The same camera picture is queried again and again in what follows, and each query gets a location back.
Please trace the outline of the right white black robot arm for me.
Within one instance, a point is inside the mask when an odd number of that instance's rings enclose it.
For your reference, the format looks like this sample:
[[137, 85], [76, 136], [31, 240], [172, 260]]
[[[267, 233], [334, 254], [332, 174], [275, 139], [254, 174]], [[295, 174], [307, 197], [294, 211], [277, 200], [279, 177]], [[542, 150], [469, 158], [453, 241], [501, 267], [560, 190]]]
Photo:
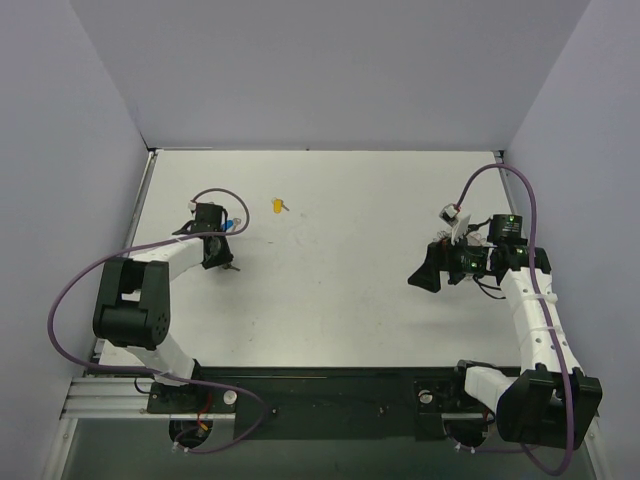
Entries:
[[451, 285], [494, 278], [509, 306], [521, 358], [515, 378], [490, 364], [459, 362], [459, 376], [446, 386], [449, 402], [459, 409], [482, 404], [507, 442], [577, 449], [603, 392], [598, 379], [584, 374], [568, 345], [545, 250], [529, 246], [518, 215], [496, 214], [487, 220], [484, 244], [472, 241], [479, 227], [456, 206], [445, 207], [440, 217], [450, 230], [428, 244], [409, 285], [437, 293], [443, 274]]

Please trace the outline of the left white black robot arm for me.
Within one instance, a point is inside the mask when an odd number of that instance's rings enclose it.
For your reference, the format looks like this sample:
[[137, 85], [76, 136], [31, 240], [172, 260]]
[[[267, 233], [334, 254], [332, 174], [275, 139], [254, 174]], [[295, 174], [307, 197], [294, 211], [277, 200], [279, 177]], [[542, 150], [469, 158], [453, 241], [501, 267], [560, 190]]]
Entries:
[[170, 283], [186, 271], [227, 266], [233, 261], [223, 235], [226, 209], [214, 203], [195, 205], [194, 218], [173, 242], [105, 262], [93, 317], [93, 332], [134, 355], [153, 371], [155, 380], [171, 387], [170, 399], [181, 410], [200, 408], [204, 384], [195, 380], [196, 361], [169, 333]]

